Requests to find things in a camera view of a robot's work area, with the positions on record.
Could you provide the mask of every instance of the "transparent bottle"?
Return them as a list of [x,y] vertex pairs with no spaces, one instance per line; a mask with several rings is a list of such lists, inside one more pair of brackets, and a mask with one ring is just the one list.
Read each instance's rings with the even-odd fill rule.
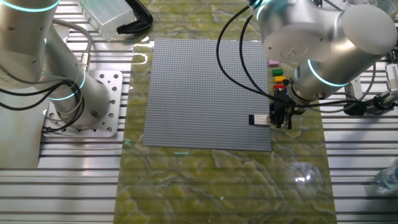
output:
[[384,192],[398,190],[398,166],[380,171],[376,176],[376,182]]

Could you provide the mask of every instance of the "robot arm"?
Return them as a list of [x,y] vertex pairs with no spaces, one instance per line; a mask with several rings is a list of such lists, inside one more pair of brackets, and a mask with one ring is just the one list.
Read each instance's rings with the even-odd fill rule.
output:
[[[394,22],[374,6],[328,11],[311,0],[258,0],[252,7],[266,55],[280,62],[299,63],[286,89],[275,93],[290,105],[328,98],[397,42]],[[303,112],[273,102],[271,123],[291,128],[291,116]]]
[[[80,89],[80,101],[74,97],[77,91],[68,86],[58,88],[49,100],[65,123],[71,120],[71,113],[78,114],[76,108],[80,106],[82,112],[73,126],[87,127],[106,114],[110,94],[102,82],[90,76],[86,66],[81,66],[53,27],[59,2],[0,0],[0,88],[34,85],[44,90],[62,80],[73,82]],[[82,59],[87,65],[90,55],[84,53]]]

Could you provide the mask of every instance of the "black bracket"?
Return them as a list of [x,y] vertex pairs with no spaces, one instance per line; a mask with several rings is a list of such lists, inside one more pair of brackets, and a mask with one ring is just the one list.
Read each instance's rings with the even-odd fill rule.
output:
[[119,26],[116,29],[118,34],[136,34],[148,29],[152,25],[154,18],[145,6],[139,0],[126,0],[126,2],[134,11],[137,20],[130,24]]

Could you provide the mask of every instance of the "metal mounting plate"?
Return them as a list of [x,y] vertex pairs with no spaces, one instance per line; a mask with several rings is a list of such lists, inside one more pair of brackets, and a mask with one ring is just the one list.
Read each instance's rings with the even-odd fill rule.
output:
[[[65,131],[44,134],[46,138],[111,138],[117,133],[123,74],[120,71],[97,70],[90,71],[90,75],[108,87],[111,95],[108,112],[91,126],[80,128],[79,131],[77,128],[69,127]],[[46,115],[51,116],[53,119],[60,119],[52,103],[50,103]],[[65,125],[64,122],[56,122],[48,118],[44,120],[44,126],[46,127],[61,128],[63,125]]]

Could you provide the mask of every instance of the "plastic container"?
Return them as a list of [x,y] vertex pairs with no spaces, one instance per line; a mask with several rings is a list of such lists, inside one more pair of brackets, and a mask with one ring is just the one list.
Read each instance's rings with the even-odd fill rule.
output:
[[119,34],[116,29],[135,21],[134,11],[125,0],[79,0],[87,21],[110,42]]
[[379,188],[385,192],[398,190],[398,167],[380,171],[376,176],[376,182]]

